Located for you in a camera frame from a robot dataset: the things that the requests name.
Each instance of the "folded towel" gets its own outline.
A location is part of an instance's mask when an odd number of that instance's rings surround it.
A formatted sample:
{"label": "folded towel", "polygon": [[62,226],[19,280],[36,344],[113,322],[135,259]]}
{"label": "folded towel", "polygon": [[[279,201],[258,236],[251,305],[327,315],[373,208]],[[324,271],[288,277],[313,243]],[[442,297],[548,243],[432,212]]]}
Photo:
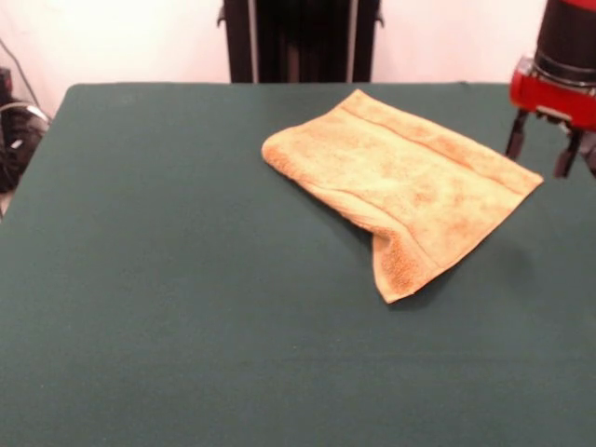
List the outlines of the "folded towel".
{"label": "folded towel", "polygon": [[543,181],[359,90],[326,115],[269,137],[263,155],[372,232],[375,283],[388,303],[457,264]]}

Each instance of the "table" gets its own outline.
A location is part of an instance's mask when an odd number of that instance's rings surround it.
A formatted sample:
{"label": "table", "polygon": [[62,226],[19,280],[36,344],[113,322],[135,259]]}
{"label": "table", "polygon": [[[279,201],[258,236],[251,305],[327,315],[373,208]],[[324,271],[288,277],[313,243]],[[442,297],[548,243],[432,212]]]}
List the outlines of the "table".
{"label": "table", "polygon": [[[386,305],[369,236],[261,159],[355,86],[71,88],[0,225],[0,445],[593,446],[596,184],[551,177]],[[505,86],[367,93],[502,150]]]}

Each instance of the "black object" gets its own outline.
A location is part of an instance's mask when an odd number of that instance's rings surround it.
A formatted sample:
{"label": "black object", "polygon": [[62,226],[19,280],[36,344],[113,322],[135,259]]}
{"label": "black object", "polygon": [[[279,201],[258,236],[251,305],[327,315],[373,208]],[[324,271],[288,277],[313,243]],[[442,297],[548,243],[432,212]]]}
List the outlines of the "black object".
{"label": "black object", "polygon": [[12,97],[10,70],[0,67],[0,194],[17,187],[47,130],[25,104]]}
{"label": "black object", "polygon": [[232,82],[370,81],[380,0],[356,1],[224,0]]}
{"label": "black object", "polygon": [[584,3],[549,0],[538,35],[536,68],[566,84],[596,85],[596,2]]}

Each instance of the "towel fold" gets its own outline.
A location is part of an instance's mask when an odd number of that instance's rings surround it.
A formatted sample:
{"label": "towel fold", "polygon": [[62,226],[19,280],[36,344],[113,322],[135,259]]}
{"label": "towel fold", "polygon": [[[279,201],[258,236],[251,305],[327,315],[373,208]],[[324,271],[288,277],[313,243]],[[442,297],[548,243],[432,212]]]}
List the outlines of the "towel fold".
{"label": "towel fold", "polygon": [[375,283],[388,303],[458,263],[543,181],[359,90],[326,115],[269,137],[263,156],[372,232]]}

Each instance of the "green felt surface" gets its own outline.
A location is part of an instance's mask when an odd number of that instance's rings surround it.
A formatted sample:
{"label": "green felt surface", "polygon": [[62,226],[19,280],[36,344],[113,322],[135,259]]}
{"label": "green felt surface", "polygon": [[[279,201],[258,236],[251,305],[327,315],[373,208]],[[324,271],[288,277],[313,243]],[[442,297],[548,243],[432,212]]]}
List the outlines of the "green felt surface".
{"label": "green felt surface", "polygon": [[[502,150],[505,86],[362,88]],[[270,169],[352,86],[69,91],[0,225],[0,446],[593,446],[596,184],[551,177],[388,306],[370,239]]]}

